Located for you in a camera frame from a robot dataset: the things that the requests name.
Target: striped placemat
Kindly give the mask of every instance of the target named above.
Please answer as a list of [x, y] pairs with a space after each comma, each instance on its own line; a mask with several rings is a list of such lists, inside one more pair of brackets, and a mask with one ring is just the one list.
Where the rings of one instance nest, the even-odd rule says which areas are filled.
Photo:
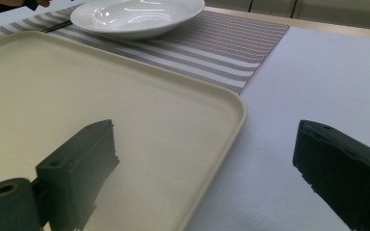
[[[44, 13], [0, 27], [0, 37], [43, 30], [68, 20], [75, 7]], [[51, 35], [72, 39], [240, 93], [287, 31], [287, 25], [204, 11], [167, 34], [122, 41], [71, 25]]]

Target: white table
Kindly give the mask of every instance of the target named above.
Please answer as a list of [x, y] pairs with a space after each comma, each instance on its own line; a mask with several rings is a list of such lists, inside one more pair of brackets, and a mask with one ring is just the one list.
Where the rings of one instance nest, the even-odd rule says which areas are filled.
[[249, 110], [245, 127], [189, 230], [349, 230], [307, 185], [292, 157], [301, 119], [326, 123], [370, 146], [370, 38], [285, 23], [294, 26], [241, 93]]

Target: tray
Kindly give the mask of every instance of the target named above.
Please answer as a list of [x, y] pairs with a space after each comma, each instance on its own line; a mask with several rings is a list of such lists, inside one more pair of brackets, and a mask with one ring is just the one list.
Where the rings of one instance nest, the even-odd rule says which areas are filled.
[[246, 109], [230, 90], [65, 39], [0, 38], [0, 181], [33, 180], [44, 157], [107, 118], [121, 163], [85, 230], [171, 231], [186, 228]]

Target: hand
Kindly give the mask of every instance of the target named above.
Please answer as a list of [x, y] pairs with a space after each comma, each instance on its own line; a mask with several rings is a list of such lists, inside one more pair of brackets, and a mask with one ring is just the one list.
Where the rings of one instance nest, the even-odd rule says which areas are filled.
[[[23, 5], [23, 1], [24, 0], [0, 0], [0, 4], [10, 7], [20, 7]], [[36, 0], [36, 2], [43, 7], [48, 7], [50, 5], [49, 0]]]

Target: tray rim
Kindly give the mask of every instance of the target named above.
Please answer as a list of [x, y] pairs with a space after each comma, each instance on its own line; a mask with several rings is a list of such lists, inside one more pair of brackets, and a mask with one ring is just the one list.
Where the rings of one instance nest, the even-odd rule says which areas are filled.
[[127, 58], [127, 57], [123, 57], [123, 56], [118, 55], [118, 54], [114, 54], [114, 53], [110, 53], [110, 52], [107, 52], [107, 51], [104, 51], [104, 50], [101, 50], [101, 49], [98, 49], [98, 48], [90, 47], [88, 45], [78, 43], [77, 41], [69, 40], [69, 39], [66, 39], [66, 38], [59, 38], [59, 37], [50, 36], [50, 35], [47, 35], [46, 33], [43, 33], [43, 32], [27, 31], [27, 32], [21, 32], [21, 33], [17, 33], [17, 34], [8, 35], [6, 37], [0, 38], [0, 46], [5, 45], [5, 44], [9, 44], [11, 42], [16, 42], [17, 39], [29, 39], [29, 38], [32, 38], [32, 39], [46, 39], [46, 40], [51, 41], [51, 42], [60, 42], [60, 43], [62, 43], [62, 45], [71, 46], [71, 48], [73, 48], [73, 49], [83, 49], [82, 50], [83, 52], [87, 52], [87, 53], [90, 53], [90, 54], [94, 53], [95, 55], [99, 55], [102, 58], [110, 58], [110, 60], [112, 59], [111, 60], [112, 62], [118, 62], [118, 61], [127, 62], [127, 63], [132, 63], [132, 64], [135, 64], [135, 65], [138, 65], [143, 69], [149, 68], [149, 69], [152, 69], [152, 70], [155, 70], [155, 71], [165, 72], [167, 75], [174, 76], [174, 78], [179, 78], [181, 81], [187, 81], [187, 82], [191, 83], [193, 88], [194, 87], [199, 87], [201, 89], [202, 88], [212, 89], [212, 90], [214, 90], [213, 92], [215, 92], [215, 94], [219, 95], [219, 93], [222, 93], [226, 96], [226, 98], [231, 99], [232, 101], [237, 102], [239, 104], [239, 105], [237, 105], [237, 107], [239, 107], [240, 110], [241, 110], [241, 112], [240, 112], [241, 116], [240, 116], [240, 120], [239, 120], [238, 125], [234, 127], [234, 131], [231, 134], [229, 142], [226, 144], [222, 153], [220, 153], [218, 155], [218, 158], [217, 158], [216, 162], [214, 163], [214, 166], [213, 166], [211, 172], [209, 173], [208, 179], [204, 182], [203, 186], [199, 189], [198, 195], [194, 198], [194, 202], [190, 206], [189, 211], [186, 212], [185, 217], [183, 218], [183, 220], [181, 222], [178, 223], [178, 226], [175, 229], [175, 230], [178, 230], [178, 231], [179, 230], [186, 230], [186, 227], [189, 224], [189, 221], [191, 220], [192, 216], [194, 215], [196, 209], [198, 208], [198, 205], [200, 204], [200, 202], [202, 201], [202, 199], [206, 195], [206, 192], [210, 188], [210, 185], [212, 184], [213, 180], [215, 179], [219, 169], [221, 168], [222, 164], [225, 161], [225, 158], [226, 158], [227, 154], [229, 153], [230, 149], [232, 148], [233, 144], [235, 143], [236, 139], [238, 138], [238, 136], [239, 136], [239, 134], [242, 130], [242, 127], [243, 127], [244, 123], [246, 122], [247, 108], [246, 108], [245, 103], [241, 99], [241, 97], [237, 93], [235, 93], [231, 90], [228, 90], [224, 87], [218, 86], [218, 85], [214, 85], [214, 84], [211, 84], [211, 83], [208, 83], [208, 82], [196, 79], [196, 78], [192, 78], [192, 77], [189, 77], [189, 76], [186, 76], [184, 74], [180, 74], [180, 73], [177, 73], [177, 72], [174, 72], [174, 71], [166, 70], [166, 69], [164, 69], [162, 67], [159, 67], [159, 66], [155, 66], [155, 65], [152, 65], [152, 64], [146, 64], [146, 63], [143, 63], [143, 62], [140, 62], [140, 61], [137, 61], [137, 60], [133, 60], [133, 59], [130, 59], [130, 58]]

